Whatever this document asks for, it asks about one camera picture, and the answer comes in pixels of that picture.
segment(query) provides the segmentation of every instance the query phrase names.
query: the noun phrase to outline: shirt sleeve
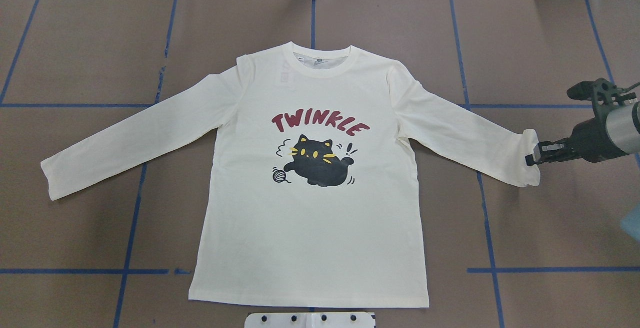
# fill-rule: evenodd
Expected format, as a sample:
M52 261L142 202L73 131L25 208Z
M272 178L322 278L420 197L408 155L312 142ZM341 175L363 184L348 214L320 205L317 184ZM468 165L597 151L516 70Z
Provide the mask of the shirt sleeve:
M237 66L100 131L40 163L52 200L80 191L176 150L224 125L253 76L246 55Z
M438 155L511 185L540 184L538 167L525 162L538 143L536 131L515 134L427 92L398 61L387 81L399 137L415 139Z

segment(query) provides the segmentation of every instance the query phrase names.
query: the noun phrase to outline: silver cylinder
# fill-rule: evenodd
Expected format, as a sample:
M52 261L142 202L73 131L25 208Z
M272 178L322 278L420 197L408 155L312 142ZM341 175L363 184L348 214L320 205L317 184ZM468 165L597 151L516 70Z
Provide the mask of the silver cylinder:
M606 117L608 138L626 153L640 151L640 112L638 102L611 111Z

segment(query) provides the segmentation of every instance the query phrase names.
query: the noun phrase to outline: cartoon cat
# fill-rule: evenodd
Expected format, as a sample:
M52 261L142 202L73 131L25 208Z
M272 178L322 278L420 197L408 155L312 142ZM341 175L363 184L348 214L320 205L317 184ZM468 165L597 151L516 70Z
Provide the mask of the cartoon cat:
M320 142L300 135L297 144L291 148L293 162L285 164L284 171L295 171L310 185L327 187L342 184L354 160L350 157L338 159L331 149L332 144L330 139Z

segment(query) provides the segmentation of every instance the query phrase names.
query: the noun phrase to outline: cat face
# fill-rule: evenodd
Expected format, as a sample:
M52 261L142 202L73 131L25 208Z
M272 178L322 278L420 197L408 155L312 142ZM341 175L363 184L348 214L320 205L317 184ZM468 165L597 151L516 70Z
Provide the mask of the cat face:
M291 148L291 155L294 161L306 162L306 164L333 164L338 159L334 155L331 147L333 141L314 141L305 135L300 135L297 144Z

